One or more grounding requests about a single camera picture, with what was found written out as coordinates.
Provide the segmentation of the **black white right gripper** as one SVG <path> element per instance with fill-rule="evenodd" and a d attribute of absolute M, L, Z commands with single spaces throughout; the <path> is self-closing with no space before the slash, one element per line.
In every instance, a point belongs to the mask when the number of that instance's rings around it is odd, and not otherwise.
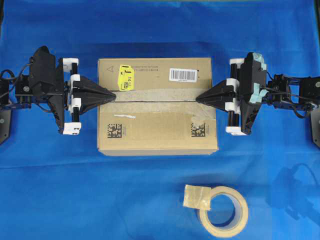
<path fill-rule="evenodd" d="M 248 136 L 267 94 L 267 64 L 257 52 L 229 60 L 230 77 L 196 97 L 196 102 L 228 113 L 225 131 Z"/>

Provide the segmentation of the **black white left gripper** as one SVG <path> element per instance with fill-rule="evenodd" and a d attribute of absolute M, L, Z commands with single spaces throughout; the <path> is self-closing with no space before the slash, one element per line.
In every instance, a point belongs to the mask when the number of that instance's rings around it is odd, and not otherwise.
<path fill-rule="evenodd" d="M 39 47 L 30 58 L 29 87 L 34 102 L 47 104 L 54 116 L 58 132 L 62 135 L 78 135 L 81 124 L 65 122 L 66 92 L 63 61 L 56 65 L 56 57 L 47 46 Z M 75 91 L 71 91 L 71 116 L 82 115 L 87 111 L 107 104 L 116 99 L 116 95 L 85 76 L 72 82 Z"/>

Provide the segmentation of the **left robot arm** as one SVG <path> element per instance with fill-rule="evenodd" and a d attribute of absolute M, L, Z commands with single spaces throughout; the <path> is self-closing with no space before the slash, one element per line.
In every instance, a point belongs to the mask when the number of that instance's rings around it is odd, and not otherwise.
<path fill-rule="evenodd" d="M 38 48 L 18 75 L 5 69 L 0 73 L 0 141 L 10 136 L 14 110 L 32 105 L 54 116 L 58 133 L 78 135 L 80 115 L 116 100 L 116 95 L 78 73 L 78 58 L 56 59 L 47 46 Z"/>

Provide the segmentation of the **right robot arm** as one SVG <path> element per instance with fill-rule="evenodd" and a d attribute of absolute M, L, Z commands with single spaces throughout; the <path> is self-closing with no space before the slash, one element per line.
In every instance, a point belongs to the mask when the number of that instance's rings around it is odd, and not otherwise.
<path fill-rule="evenodd" d="M 196 97 L 196 102 L 228 114 L 225 131 L 248 136 L 262 105 L 310 118 L 312 141 L 320 145 L 320 78 L 271 76 L 260 53 L 229 61 L 230 77 Z"/>

